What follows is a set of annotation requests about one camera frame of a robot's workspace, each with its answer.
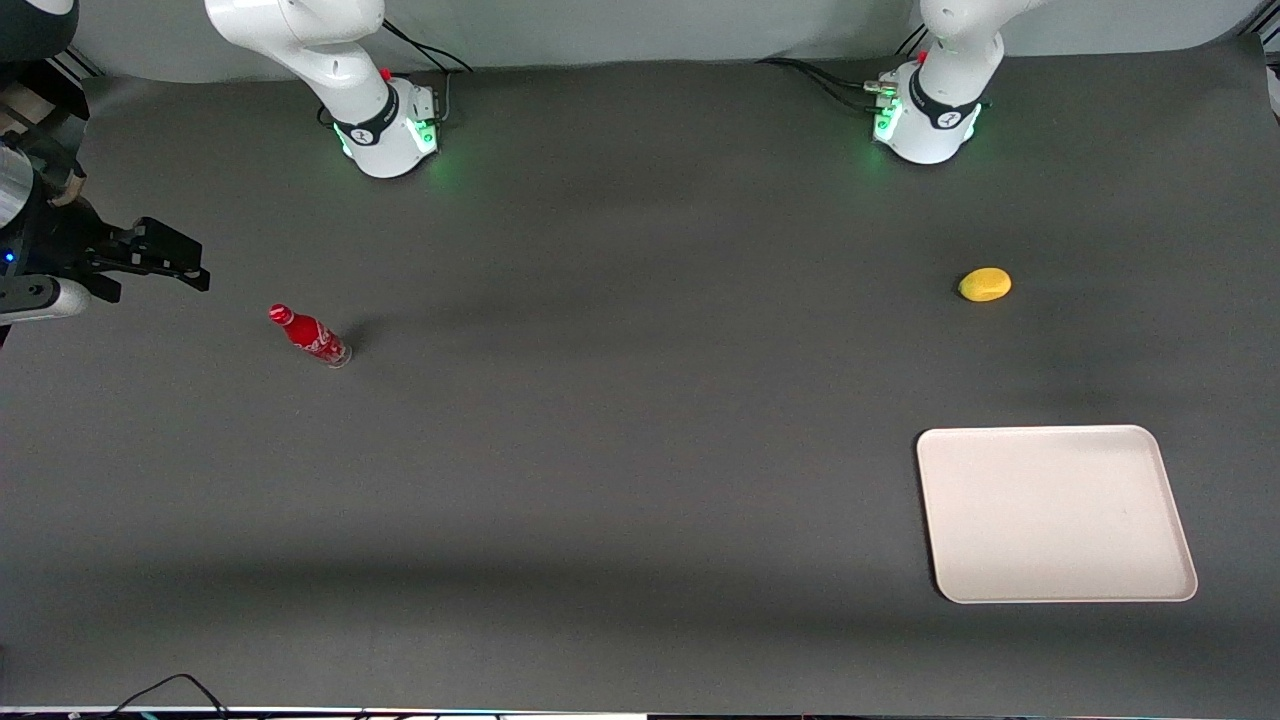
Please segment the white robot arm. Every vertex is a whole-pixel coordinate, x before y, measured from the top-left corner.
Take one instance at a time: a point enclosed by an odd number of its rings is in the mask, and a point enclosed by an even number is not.
[[[67,50],[76,0],[0,0],[0,63],[27,63]],[[83,181],[77,170],[73,178]],[[14,323],[68,318],[91,297],[119,302],[104,273],[159,274],[209,290],[198,242],[154,219],[132,228],[104,223],[74,179],[55,187],[27,154],[0,137],[0,345]]]
[[[389,178],[435,152],[435,99],[379,73],[356,44],[381,27],[383,0],[205,0],[229,42],[275,60],[306,82],[334,119],[343,151]]]
[[[923,64],[908,61],[881,76],[883,106],[873,138],[913,163],[948,160],[973,135],[978,97],[1005,59],[1000,28],[1051,0],[920,0],[933,33]]]

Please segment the red bottle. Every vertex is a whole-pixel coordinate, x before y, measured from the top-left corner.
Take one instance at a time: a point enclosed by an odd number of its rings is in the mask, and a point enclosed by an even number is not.
[[[330,368],[342,368],[351,360],[351,348],[342,338],[311,315],[298,315],[284,305],[271,305],[268,315],[273,323],[284,328],[289,342]]]

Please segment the dark gray tabletop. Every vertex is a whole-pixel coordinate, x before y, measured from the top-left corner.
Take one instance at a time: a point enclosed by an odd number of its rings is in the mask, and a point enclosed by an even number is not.
[[[763,65],[457,77],[389,182],[300,83],[97,90],[86,193],[214,288],[0,355],[6,705],[1280,715],[1256,44],[1009,60],[937,168]],[[1074,423],[1160,439],[1199,594],[943,600],[915,437]]]

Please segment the lemon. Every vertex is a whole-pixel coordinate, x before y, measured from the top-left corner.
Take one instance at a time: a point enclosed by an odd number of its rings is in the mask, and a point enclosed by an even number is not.
[[[989,302],[1009,295],[1012,287],[1012,278],[1000,268],[978,268],[960,281],[960,295],[974,302]]]

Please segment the white tray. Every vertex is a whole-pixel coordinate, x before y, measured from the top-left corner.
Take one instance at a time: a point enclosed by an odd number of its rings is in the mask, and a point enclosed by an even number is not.
[[[955,602],[1196,594],[1156,438],[1137,425],[928,430],[915,445],[938,589]]]

